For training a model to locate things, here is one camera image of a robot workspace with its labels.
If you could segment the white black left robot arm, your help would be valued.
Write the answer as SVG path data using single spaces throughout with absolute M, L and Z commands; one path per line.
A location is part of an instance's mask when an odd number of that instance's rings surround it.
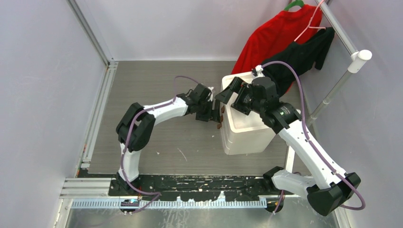
M 156 125 L 176 117 L 195 114 L 196 120 L 213 120 L 214 87 L 198 84 L 187 93 L 175 95 L 172 99 L 154 104 L 133 103 L 116 127 L 121 147 L 121 161 L 118 171 L 122 180 L 120 190 L 127 196 L 138 192 L 139 161 L 142 149 L 149 143 Z

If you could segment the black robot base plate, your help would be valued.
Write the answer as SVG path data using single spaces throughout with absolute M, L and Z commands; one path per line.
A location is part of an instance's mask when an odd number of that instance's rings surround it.
M 141 196 L 151 200 L 153 192 L 160 192 L 160 201 L 216 201 L 221 193 L 226 202 L 256 201 L 260 196 L 279 195 L 263 176 L 200 176 L 200 175 L 139 175 L 131 183 L 142 192 L 132 189 L 123 178 L 111 180 L 109 196 Z

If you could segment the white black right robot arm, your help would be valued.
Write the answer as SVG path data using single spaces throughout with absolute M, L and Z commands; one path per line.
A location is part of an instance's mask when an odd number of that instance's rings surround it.
M 360 177 L 355 172 L 347 173 L 327 155 L 308 132 L 302 113 L 279 100 L 269 77 L 257 77 L 250 83 L 235 77 L 215 99 L 226 105 L 234 93 L 237 96 L 231 107 L 245 115 L 257 113 L 266 126 L 294 149 L 311 173 L 301 176 L 276 166 L 263 175 L 266 193 L 287 191 L 304 197 L 322 216 L 342 207 L 357 193 Z

